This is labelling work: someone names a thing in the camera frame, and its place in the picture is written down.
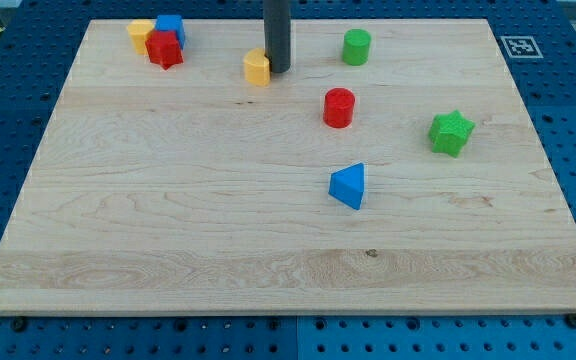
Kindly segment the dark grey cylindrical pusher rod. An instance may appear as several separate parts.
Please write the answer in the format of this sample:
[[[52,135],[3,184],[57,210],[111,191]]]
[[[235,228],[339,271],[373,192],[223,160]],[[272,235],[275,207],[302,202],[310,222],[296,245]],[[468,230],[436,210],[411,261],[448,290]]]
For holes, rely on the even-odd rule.
[[[265,56],[272,73],[291,67],[291,14],[289,0],[263,0]]]

